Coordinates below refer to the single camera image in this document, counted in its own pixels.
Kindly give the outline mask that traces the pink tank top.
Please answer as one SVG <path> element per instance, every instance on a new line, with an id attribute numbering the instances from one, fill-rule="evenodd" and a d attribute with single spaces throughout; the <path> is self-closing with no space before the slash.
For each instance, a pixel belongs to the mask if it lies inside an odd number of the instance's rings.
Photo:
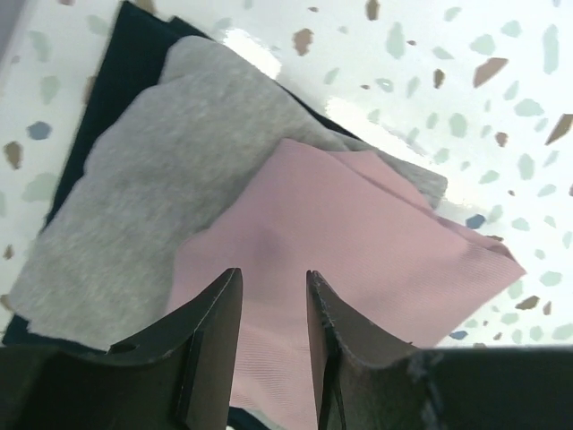
<path id="1" fill-rule="evenodd" d="M 175 255 L 174 311 L 224 270 L 243 275 L 233 406 L 285 429 L 316 409 L 306 274 L 417 347 L 439 343 L 523 268 L 499 241 L 436 216 L 370 151 L 282 141 L 238 200 Z"/>

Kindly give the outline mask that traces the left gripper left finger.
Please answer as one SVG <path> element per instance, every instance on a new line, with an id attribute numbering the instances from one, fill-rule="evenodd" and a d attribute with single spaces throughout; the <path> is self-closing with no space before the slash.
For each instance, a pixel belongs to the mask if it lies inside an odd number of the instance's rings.
<path id="1" fill-rule="evenodd" d="M 242 273 L 228 269 L 105 355 L 2 348 L 1 427 L 225 428 L 242 296 Z"/>

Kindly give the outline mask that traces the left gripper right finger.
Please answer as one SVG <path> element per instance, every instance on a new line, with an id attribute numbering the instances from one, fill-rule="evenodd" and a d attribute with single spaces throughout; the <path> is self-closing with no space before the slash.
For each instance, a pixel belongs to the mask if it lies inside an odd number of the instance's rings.
<path id="1" fill-rule="evenodd" d="M 321 429 L 569 429 L 572 350 L 420 349 L 306 274 Z"/>

